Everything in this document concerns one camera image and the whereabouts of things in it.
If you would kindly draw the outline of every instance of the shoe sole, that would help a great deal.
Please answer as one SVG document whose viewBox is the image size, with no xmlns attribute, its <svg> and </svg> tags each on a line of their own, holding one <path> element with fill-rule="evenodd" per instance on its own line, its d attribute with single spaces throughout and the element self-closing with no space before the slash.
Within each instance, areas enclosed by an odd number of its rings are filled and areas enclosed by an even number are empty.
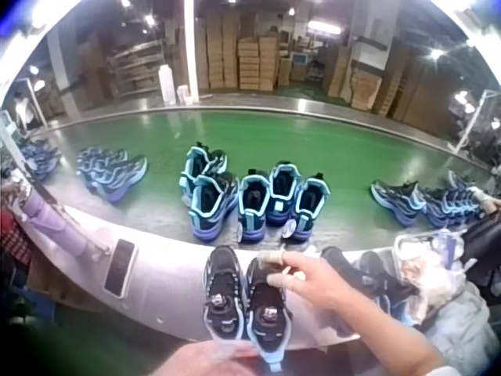
<svg viewBox="0 0 501 376">
<path fill-rule="evenodd" d="M 379 205 L 393 212 L 398 223 L 400 223 L 402 226 L 410 227 L 416 224 L 417 216 L 414 219 L 409 219 L 406 216 L 404 216 L 394 205 L 392 205 L 389 201 L 386 201 L 385 199 L 382 198 L 382 196 L 379 195 L 377 190 L 374 188 L 374 185 L 370 186 L 370 192 L 373 195 L 374 200 L 376 200 L 376 202 Z"/>
</svg>

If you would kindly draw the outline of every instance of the white pillar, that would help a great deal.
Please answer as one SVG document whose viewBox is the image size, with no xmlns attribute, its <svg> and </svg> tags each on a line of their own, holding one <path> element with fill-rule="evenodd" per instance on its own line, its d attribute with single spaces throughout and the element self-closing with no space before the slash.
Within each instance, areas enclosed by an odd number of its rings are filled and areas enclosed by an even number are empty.
<svg viewBox="0 0 501 376">
<path fill-rule="evenodd" d="M 189 91 L 193 103 L 199 103 L 198 80 L 196 79 L 195 57 L 195 5 L 193 0 L 185 0 L 185 40 L 186 60 L 188 62 Z"/>
</svg>

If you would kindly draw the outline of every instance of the hand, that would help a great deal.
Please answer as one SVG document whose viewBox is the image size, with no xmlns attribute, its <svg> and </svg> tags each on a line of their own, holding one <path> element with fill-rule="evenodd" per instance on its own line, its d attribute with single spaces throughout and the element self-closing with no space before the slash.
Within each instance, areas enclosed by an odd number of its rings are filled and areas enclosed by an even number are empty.
<svg viewBox="0 0 501 376">
<path fill-rule="evenodd" d="M 313 258 L 299 252 L 260 252 L 261 263 L 291 266 L 299 269 L 305 278 L 290 274 L 269 274 L 267 282 L 274 287 L 291 290 L 308 300 L 314 306 L 334 309 L 340 299 L 349 297 L 353 288 L 330 266 L 324 258 Z"/>
<path fill-rule="evenodd" d="M 249 341 L 206 341 L 181 347 L 153 376 L 257 376 L 235 359 L 257 356 Z"/>
</svg>

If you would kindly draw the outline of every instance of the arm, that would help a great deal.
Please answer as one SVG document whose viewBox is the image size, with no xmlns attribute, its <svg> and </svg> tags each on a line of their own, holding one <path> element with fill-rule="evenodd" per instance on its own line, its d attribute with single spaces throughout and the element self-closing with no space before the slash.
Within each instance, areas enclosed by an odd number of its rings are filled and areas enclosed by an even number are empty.
<svg viewBox="0 0 501 376">
<path fill-rule="evenodd" d="M 323 258 L 298 252 L 263 252 L 262 262 L 298 268 L 304 280 L 276 273 L 268 283 L 284 287 L 313 305 L 331 309 L 360 334 L 377 359 L 393 375 L 422 376 L 443 366 L 441 353 L 419 331 L 403 327 L 383 313 L 374 302 L 352 288 Z"/>
</svg>

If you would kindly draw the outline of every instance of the finger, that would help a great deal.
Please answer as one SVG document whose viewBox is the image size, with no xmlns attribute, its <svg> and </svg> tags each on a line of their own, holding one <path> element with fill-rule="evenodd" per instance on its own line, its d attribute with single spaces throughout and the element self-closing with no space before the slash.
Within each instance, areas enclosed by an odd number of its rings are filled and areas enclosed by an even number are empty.
<svg viewBox="0 0 501 376">
<path fill-rule="evenodd" d="M 259 267 L 263 269 L 265 264 L 283 265 L 282 254 L 283 251 L 261 251 L 256 259 Z"/>
<path fill-rule="evenodd" d="M 266 277 L 266 282 L 273 287 L 286 288 L 287 290 L 301 293 L 301 287 L 304 283 L 290 274 L 272 273 Z"/>
</svg>

